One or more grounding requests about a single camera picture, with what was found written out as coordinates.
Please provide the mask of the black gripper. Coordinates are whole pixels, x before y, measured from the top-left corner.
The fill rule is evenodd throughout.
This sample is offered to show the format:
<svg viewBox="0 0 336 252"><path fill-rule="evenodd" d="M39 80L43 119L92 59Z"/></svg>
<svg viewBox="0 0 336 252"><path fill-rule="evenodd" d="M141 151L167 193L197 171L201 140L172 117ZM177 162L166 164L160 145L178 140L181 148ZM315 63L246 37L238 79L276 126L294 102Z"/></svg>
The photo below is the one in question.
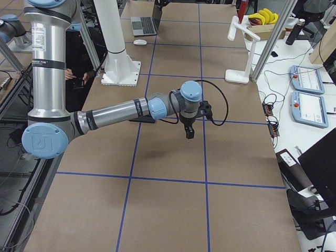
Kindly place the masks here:
<svg viewBox="0 0 336 252"><path fill-rule="evenodd" d="M193 139L194 134L195 134L194 129L193 129L193 123L195 122L196 118L195 117L187 118L187 117L183 116L182 114L179 114L179 120L184 125L186 138L187 139Z"/></svg>
<svg viewBox="0 0 336 252"><path fill-rule="evenodd" d="M170 3L170 0L155 0L154 3L159 6L166 6Z"/></svg>

